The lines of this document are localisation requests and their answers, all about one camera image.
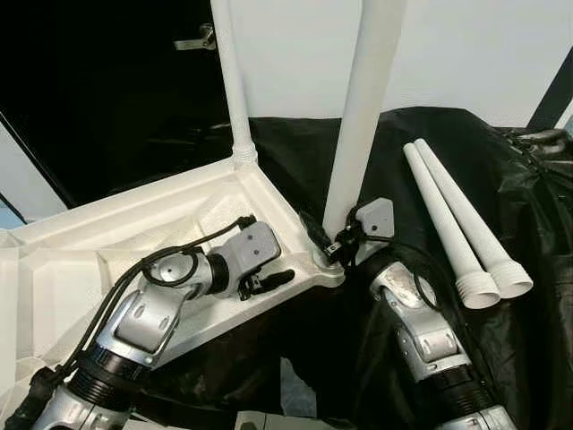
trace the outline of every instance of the black cloth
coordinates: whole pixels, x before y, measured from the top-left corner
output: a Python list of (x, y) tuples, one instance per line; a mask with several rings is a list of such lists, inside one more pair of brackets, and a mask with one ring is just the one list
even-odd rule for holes
[[(318, 221), (339, 125), (337, 119), (251, 122), (263, 171), (295, 209)], [(446, 256), (402, 154), (402, 146), (419, 137), (531, 275), (535, 286), (528, 294), (480, 311), (459, 303)], [(444, 314), (519, 429), (573, 428), (570, 154), (569, 145), (564, 161), (554, 163), (553, 156), (553, 164), (545, 163), (538, 148), (517, 144), (465, 110), (399, 109), (381, 115), (362, 186), (362, 201), (381, 196), (394, 202), (397, 239), (434, 255), (446, 271), (448, 282), (435, 281)], [(372, 301), (359, 282), (312, 288), (167, 365), (156, 373), (156, 387), (191, 403), (229, 400), (232, 392), (237, 407), (276, 411), (268, 387), (278, 380), (269, 369), (283, 356), (316, 390), (321, 417), (351, 417), (361, 428), (414, 427), (420, 418), (413, 417), (406, 401), (400, 379), (404, 362), (383, 313), (374, 311), (376, 330), (368, 331), (365, 355), (357, 356), (371, 312)], [(197, 371), (192, 358), (201, 354), (203, 369), (210, 366), (211, 376)], [(195, 363), (194, 370), (182, 367), (185, 360)], [(216, 367), (213, 360), (219, 361)], [(174, 381), (175, 374), (181, 383)], [(185, 379), (189, 374), (194, 379)], [(217, 389), (206, 397), (209, 380), (217, 381)], [(267, 387), (264, 394), (253, 389), (258, 385)], [(363, 395), (356, 404), (359, 391)]]

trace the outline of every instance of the white tube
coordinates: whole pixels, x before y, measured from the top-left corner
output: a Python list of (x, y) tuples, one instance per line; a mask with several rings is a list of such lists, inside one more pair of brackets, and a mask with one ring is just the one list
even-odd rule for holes
[(237, 166), (242, 166), (257, 161), (257, 150), (251, 139), (243, 80), (235, 51), (233, 23), (229, 9), (228, 0), (211, 0), (218, 55), (221, 60), (231, 129), (233, 130), (233, 159)]
[(456, 287), (462, 302), (470, 309), (495, 305), (500, 300), (498, 288), (492, 276), (482, 270), (482, 266), (475, 258), (472, 248), (441, 196), (438, 186), (433, 182), (418, 150), (409, 143), (404, 146), (404, 153), (433, 225), (438, 231), (441, 244), (446, 250), (449, 263), (456, 274)]
[(534, 285), (529, 275), (518, 262), (511, 260), (498, 239), (487, 227), (480, 214), (475, 210), (466, 195), (459, 189), (456, 181), (442, 166), (424, 139), (415, 141), (418, 149), (442, 196), (464, 230), (467, 239), (485, 269), (493, 276), (498, 285), (501, 298), (520, 296)]
[(398, 45), (406, 0), (363, 0), (322, 225), (330, 237), (356, 205)]

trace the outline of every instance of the black door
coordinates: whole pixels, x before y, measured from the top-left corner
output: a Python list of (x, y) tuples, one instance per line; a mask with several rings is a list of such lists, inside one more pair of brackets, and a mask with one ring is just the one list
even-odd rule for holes
[(231, 153), (208, 0), (3, 5), (0, 112), (68, 206)]

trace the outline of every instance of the white plastic part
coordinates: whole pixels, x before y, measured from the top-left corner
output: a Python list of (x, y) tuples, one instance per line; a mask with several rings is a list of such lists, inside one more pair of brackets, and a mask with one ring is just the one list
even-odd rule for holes
[(475, 253), (495, 280), (501, 298), (517, 297), (529, 291), (534, 283), (525, 269), (509, 257), (426, 141), (416, 140), (415, 147)]
[(18, 248), (0, 248), (0, 396), (15, 382)]
[(251, 138), (249, 117), (244, 98), (243, 79), (235, 51), (233, 23), (228, 0), (211, 0), (211, 11), (215, 23), (218, 56), (221, 60), (223, 81), (231, 129), (233, 130), (233, 160), (237, 166), (255, 163), (257, 150)]
[(330, 237), (344, 228), (346, 215), (358, 200), (405, 9), (406, 0), (363, 0), (322, 222)]
[(456, 274), (456, 287), (462, 302), (470, 309), (482, 309), (495, 305), (500, 301), (500, 292), (492, 276), (483, 271), (475, 258), (474, 252), (441, 196), (438, 186), (433, 182), (418, 150), (413, 143), (409, 143), (404, 146), (404, 153), (433, 225), (438, 231), (441, 244), (446, 250), (449, 263)]
[[(68, 357), (103, 295), (143, 256), (251, 213), (271, 225), (282, 249), (261, 276), (293, 269), (295, 278), (246, 301), (206, 296), (185, 303), (163, 364), (314, 285), (336, 287), (344, 280), (344, 273), (313, 263), (315, 247), (304, 226), (256, 164), (237, 169), (232, 159), (224, 159), (50, 219), (0, 230), (0, 401), (19, 379), (17, 359), (36, 356), (53, 365)], [(203, 249), (217, 244), (213, 240)], [(10, 404), (18, 404), (16, 397), (24, 392), (14, 391)]]

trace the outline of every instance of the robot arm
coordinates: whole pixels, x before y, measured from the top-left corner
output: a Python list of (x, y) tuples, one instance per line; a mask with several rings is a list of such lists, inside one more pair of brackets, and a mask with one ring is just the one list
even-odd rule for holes
[[(167, 250), (160, 258), (148, 261), (141, 266), (143, 277), (138, 288), (122, 301), (81, 353), (70, 382), (58, 384), (45, 409), (38, 402), (41, 396), (34, 397), (38, 394), (34, 391), (42, 390), (42, 383), (33, 383), (30, 396), (8, 419), (6, 428), (122, 428), (129, 418), (133, 395), (169, 342), (184, 302), (208, 294), (228, 297), (237, 290), (246, 298), (257, 294), (257, 288), (271, 289), (265, 279), (258, 280), (256, 272), (280, 252), (270, 227), (254, 222), (208, 254), (192, 247)], [(286, 271), (272, 281), (277, 286), (293, 277), (293, 271)], [(39, 379), (51, 372), (43, 371)], [(43, 391), (43, 398), (49, 399), (52, 390)]]
[(428, 427), (515, 430), (506, 409), (496, 405), (481, 384), (456, 333), (435, 307), (435, 295), (425, 279), (417, 278), (402, 262), (393, 262), (376, 275), (370, 291), (390, 309), (398, 345), (415, 383), (416, 415)]

